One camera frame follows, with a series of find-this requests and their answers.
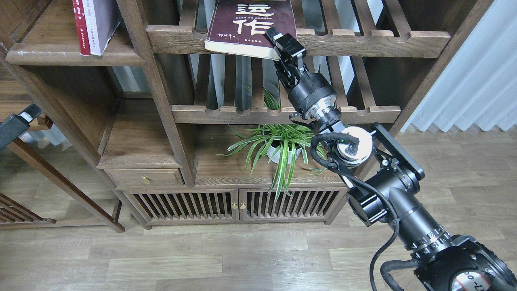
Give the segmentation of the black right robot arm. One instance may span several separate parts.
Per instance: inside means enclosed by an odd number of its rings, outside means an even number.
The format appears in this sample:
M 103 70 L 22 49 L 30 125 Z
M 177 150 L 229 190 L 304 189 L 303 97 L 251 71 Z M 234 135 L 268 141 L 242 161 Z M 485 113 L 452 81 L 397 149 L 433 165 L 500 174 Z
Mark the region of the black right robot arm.
M 401 287 L 390 271 L 413 268 L 429 291 L 515 291 L 515 275 L 502 260 L 472 236 L 449 234 L 416 199 L 424 171 L 393 136 L 379 123 L 371 131 L 344 125 L 337 93 L 304 64 L 305 47 L 273 27 L 265 36 L 279 55 L 277 75 L 296 114 L 311 121 L 313 159 L 340 175 L 349 187 L 348 203 L 365 225 L 381 221 L 394 231 L 373 256 L 370 273 L 399 238 L 412 259 L 390 260 L 380 268 L 393 290 Z

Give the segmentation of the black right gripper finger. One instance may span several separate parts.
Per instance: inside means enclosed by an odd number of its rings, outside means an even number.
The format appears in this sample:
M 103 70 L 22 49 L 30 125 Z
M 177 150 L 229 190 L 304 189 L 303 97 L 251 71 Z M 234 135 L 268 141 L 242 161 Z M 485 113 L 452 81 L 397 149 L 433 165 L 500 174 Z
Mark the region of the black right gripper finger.
M 266 39 L 273 45 L 279 60 L 301 60 L 301 72 L 305 71 L 303 58 L 306 56 L 306 48 L 290 34 L 283 35 L 276 28 L 268 28 L 265 32 Z
M 301 60 L 275 61 L 275 68 L 280 82 L 290 95 L 301 81 Z

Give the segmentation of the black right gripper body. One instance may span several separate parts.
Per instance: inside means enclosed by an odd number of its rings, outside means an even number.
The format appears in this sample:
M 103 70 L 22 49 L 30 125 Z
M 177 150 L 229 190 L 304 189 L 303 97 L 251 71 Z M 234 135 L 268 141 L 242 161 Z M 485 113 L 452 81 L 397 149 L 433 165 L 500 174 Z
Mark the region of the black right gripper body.
M 326 108 L 334 105 L 337 92 L 320 73 L 302 72 L 299 83 L 289 89 L 289 100 L 302 119 L 316 118 L 314 104 L 324 101 Z

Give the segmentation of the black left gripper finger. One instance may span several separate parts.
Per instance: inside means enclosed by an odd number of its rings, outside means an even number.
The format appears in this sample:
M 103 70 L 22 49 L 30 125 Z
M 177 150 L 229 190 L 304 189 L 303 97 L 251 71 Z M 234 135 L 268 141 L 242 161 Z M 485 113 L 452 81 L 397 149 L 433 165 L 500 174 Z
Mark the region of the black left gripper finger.
M 19 114 L 11 114 L 0 126 L 0 149 L 5 148 L 15 138 L 29 129 L 29 124 L 43 113 L 41 107 L 31 104 Z

